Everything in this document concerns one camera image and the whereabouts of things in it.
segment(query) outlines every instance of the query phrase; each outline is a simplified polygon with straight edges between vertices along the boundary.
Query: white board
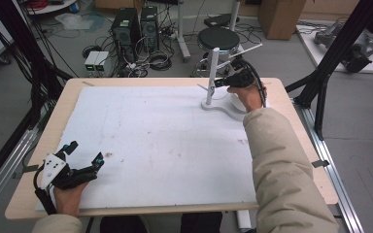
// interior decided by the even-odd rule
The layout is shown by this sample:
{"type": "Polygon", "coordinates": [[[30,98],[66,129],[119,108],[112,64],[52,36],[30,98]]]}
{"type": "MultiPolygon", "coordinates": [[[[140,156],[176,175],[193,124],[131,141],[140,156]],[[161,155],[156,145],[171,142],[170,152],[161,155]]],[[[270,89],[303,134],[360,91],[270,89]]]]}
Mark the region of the white board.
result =
{"type": "Polygon", "coordinates": [[[242,122],[201,109],[205,97],[198,86],[85,87],[58,148],[78,142],[76,169],[109,156],[81,208],[255,203],[242,122]]]}
{"type": "MultiPolygon", "coordinates": [[[[303,25],[297,25],[296,28],[300,31],[311,31],[314,29],[314,27],[303,25]]],[[[305,48],[310,54],[311,59],[313,60],[314,64],[318,66],[322,61],[323,56],[327,52],[327,48],[324,45],[317,45],[314,43],[315,35],[316,32],[310,34],[299,34],[305,48]]],[[[361,71],[359,71],[359,73],[373,74],[373,55],[369,56],[368,59],[370,59],[372,63],[366,65],[361,71]]],[[[338,64],[337,68],[335,68],[335,71],[348,73],[347,69],[342,64],[338,64]]]]}

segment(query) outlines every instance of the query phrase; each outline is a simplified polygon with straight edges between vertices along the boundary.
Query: haptic device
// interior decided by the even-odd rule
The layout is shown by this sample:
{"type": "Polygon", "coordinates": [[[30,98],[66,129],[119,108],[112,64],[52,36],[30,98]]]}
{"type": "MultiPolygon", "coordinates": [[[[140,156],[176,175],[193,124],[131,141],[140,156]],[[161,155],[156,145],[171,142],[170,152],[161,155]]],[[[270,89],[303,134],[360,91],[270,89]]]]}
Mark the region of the haptic device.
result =
{"type": "Polygon", "coordinates": [[[251,84],[257,86],[261,97],[262,106],[266,107],[266,94],[262,87],[262,81],[254,66],[245,60],[242,55],[237,55],[231,62],[232,68],[236,71],[235,74],[214,80],[215,87],[231,86],[231,87],[247,87],[251,84]]]}
{"type": "Polygon", "coordinates": [[[71,169],[66,163],[66,154],[71,154],[78,147],[77,142],[65,145],[56,154],[49,153],[44,164],[36,172],[33,184],[35,194],[44,206],[48,215],[56,214],[56,208],[51,200],[51,184],[60,189],[74,188],[82,183],[87,183],[97,178],[96,174],[104,165],[104,156],[99,152],[91,165],[83,169],[71,169]],[[43,171],[41,187],[37,185],[38,175],[43,171]]]}

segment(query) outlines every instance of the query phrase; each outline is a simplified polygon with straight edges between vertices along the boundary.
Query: beige jacket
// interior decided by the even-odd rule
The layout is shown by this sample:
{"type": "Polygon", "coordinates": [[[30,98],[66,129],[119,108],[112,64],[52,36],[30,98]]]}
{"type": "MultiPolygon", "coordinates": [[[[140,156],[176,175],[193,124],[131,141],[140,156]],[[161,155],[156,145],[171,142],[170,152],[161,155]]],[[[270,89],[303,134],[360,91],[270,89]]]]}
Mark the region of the beige jacket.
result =
{"type": "MultiPolygon", "coordinates": [[[[288,120],[275,110],[259,109],[245,116],[244,126],[253,155],[257,232],[338,232],[288,120]]],[[[81,228],[75,217],[52,215],[40,219],[33,232],[78,233],[81,228]]]]}

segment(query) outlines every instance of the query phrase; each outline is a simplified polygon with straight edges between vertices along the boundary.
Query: hand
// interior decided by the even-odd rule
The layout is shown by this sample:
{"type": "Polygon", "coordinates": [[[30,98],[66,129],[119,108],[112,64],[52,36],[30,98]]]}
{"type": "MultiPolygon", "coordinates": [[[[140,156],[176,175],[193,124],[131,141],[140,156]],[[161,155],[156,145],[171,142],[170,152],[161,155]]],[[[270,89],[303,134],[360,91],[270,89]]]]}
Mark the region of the hand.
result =
{"type": "Polygon", "coordinates": [[[82,183],[72,189],[62,190],[55,187],[53,194],[59,214],[78,216],[80,214],[81,194],[88,183],[82,183]]]}
{"type": "MultiPolygon", "coordinates": [[[[266,97],[266,87],[264,83],[262,83],[262,88],[264,88],[266,97]]],[[[247,87],[229,87],[227,91],[238,95],[247,113],[262,108],[262,100],[259,95],[258,86],[254,83],[247,87]]]]}

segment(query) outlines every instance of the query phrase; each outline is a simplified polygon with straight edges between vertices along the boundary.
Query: table surface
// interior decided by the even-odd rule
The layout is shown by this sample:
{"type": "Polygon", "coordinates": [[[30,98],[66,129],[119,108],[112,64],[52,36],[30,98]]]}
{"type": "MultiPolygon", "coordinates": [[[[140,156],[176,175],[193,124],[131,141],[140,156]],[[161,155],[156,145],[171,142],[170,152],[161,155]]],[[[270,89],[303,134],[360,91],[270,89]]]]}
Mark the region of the table surface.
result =
{"type": "MultiPolygon", "coordinates": [[[[286,116],[303,149],[311,162],[319,160],[319,157],[309,139],[304,126],[292,106],[288,95],[280,80],[275,78],[262,79],[268,89],[268,101],[270,105],[286,116]]],[[[70,115],[75,109],[81,89],[84,86],[197,86],[208,85],[206,78],[146,78],[146,79],[73,79],[70,80],[53,110],[51,118],[45,128],[41,139],[32,154],[28,165],[42,164],[48,152],[55,152],[63,131],[68,123],[70,115]]],[[[8,219],[26,219],[46,216],[45,212],[36,211],[39,202],[34,193],[32,184],[34,172],[23,174],[13,198],[6,210],[8,219]]],[[[325,203],[333,205],[338,202],[337,194],[323,167],[314,169],[314,182],[322,194],[325,203]]],[[[113,209],[86,209],[81,210],[82,216],[108,216],[108,215],[138,215],[157,213],[185,213],[205,211],[234,211],[256,209],[256,203],[225,203],[207,205],[182,205],[171,207],[136,207],[113,209]]]]}

